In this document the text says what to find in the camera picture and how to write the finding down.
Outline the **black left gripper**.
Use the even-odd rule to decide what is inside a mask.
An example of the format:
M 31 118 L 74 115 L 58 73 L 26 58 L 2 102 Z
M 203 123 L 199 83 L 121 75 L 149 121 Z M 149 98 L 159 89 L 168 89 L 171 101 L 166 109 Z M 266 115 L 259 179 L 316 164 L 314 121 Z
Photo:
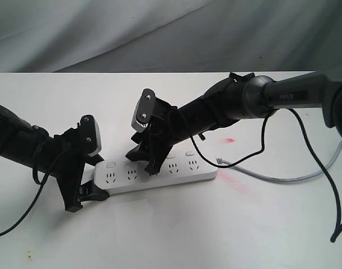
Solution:
M 108 199 L 108 191 L 99 188 L 93 180 L 81 184 L 86 163 L 81 127 L 77 126 L 63 134 L 56 134 L 53 140 L 58 158 L 53 166 L 52 175 L 57 179 L 65 210 L 74 213 L 82 209 L 81 202 Z M 91 166 L 96 166 L 102 161 L 104 158 L 99 154 L 88 157 L 88 164 Z

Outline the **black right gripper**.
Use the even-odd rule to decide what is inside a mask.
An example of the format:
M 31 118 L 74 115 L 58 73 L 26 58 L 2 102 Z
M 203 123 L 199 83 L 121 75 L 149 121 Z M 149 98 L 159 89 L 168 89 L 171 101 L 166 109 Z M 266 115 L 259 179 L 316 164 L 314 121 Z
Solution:
M 149 161 L 144 170 L 149 175 L 158 174 L 172 146 L 192 135 L 189 119 L 192 112 L 191 103 L 178 108 L 156 98 L 147 128 L 132 136 L 137 145 L 125 157 L 130 161 Z

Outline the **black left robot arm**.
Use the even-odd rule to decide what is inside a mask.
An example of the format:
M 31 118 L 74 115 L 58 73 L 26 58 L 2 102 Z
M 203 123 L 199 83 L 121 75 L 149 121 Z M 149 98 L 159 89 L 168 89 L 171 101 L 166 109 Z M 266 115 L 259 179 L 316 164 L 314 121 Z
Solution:
M 93 180 L 82 183 L 85 165 L 103 161 L 100 151 L 100 130 L 93 115 L 82 116 L 76 128 L 49 136 L 0 105 L 0 156 L 31 168 L 33 177 L 38 172 L 55 177 L 68 212 L 80 210 L 85 201 L 109 198 Z

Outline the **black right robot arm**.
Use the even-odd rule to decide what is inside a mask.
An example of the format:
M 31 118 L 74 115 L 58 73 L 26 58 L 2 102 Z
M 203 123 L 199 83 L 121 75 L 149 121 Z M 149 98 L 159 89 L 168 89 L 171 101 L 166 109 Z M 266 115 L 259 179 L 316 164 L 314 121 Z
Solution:
M 320 108 L 326 127 L 336 128 L 342 137 L 342 75 L 312 72 L 276 81 L 230 73 L 181 107 L 144 89 L 132 120 L 135 148 L 126 157 L 146 161 L 146 172 L 155 175 L 177 143 L 243 119 L 265 119 L 279 109 L 296 108 Z

